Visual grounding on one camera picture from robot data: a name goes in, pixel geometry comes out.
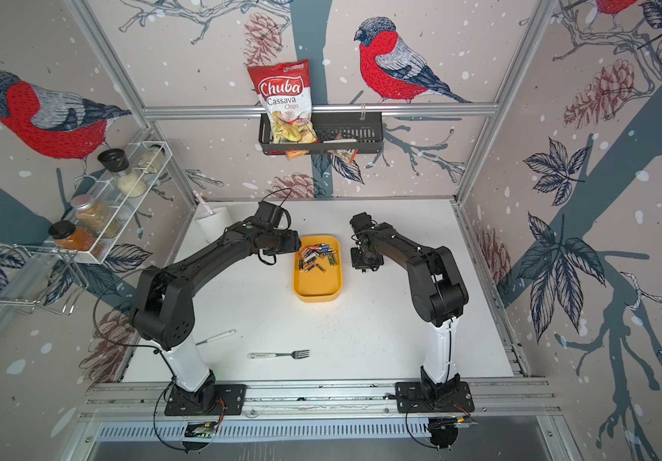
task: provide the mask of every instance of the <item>snack bag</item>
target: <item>snack bag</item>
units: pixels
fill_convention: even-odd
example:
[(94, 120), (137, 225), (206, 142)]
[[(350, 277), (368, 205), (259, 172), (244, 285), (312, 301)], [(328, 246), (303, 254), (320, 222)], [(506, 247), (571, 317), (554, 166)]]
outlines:
[[(317, 143), (310, 122), (310, 74), (308, 60), (276, 66), (249, 67), (259, 101), (272, 126), (272, 143)], [(288, 151), (294, 159), (308, 151)]]

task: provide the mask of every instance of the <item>spice jar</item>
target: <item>spice jar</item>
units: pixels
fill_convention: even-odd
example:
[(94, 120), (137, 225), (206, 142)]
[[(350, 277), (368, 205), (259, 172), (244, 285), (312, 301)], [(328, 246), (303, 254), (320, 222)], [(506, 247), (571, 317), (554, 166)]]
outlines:
[(90, 235), (82, 227), (77, 227), (70, 221), (57, 221), (49, 227), (49, 235), (54, 239), (54, 243), (66, 250), (77, 250), (78, 252), (88, 252), (92, 249), (95, 257), (103, 251), (103, 245), (96, 243), (95, 237)]
[(115, 186), (128, 198), (142, 196), (146, 184), (141, 175), (129, 167), (129, 160), (123, 149), (108, 149), (98, 155), (98, 161), (115, 176)]
[(107, 238), (114, 238), (118, 235), (118, 222), (113, 219), (108, 224), (112, 213), (103, 202), (83, 194), (73, 197), (70, 204), (75, 209), (77, 219), (94, 235), (100, 235), (101, 232), (103, 232), (103, 237)]
[(137, 165), (139, 168), (144, 168), (144, 173), (152, 174), (161, 170), (164, 163), (164, 155), (162, 146), (159, 144), (152, 144), (146, 152), (143, 153)]

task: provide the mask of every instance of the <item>fork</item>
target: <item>fork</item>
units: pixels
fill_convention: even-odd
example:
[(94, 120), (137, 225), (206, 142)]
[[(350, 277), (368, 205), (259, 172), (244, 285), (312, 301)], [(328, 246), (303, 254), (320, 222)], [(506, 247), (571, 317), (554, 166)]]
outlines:
[(310, 356), (310, 350), (309, 349), (296, 350), (290, 354), (277, 354), (272, 352), (252, 352), (250, 354), (247, 354), (246, 356), (247, 358), (271, 358), (271, 357), (282, 357), (285, 355), (289, 355), (294, 359), (308, 358)]

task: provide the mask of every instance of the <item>bird wing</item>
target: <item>bird wing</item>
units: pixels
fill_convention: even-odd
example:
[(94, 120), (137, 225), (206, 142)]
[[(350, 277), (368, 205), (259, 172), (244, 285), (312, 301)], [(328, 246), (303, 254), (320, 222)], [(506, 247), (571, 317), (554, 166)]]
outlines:
[(65, 91), (51, 91), (31, 85), (39, 97), (40, 109), (31, 124), (47, 131), (75, 131), (97, 122), (129, 115), (118, 106), (106, 106)]
[(377, 65), (392, 78), (408, 80), (426, 67), (425, 59), (411, 50), (398, 36), (395, 47), (386, 55), (374, 57)]

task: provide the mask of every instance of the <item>white container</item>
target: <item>white container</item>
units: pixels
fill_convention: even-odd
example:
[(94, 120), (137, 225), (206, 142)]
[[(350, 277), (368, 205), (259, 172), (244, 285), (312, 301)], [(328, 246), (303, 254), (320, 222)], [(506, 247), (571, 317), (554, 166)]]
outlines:
[(198, 206), (194, 219), (209, 244), (218, 240), (223, 231), (234, 223), (226, 207), (213, 208), (213, 214), (208, 215), (205, 208)]

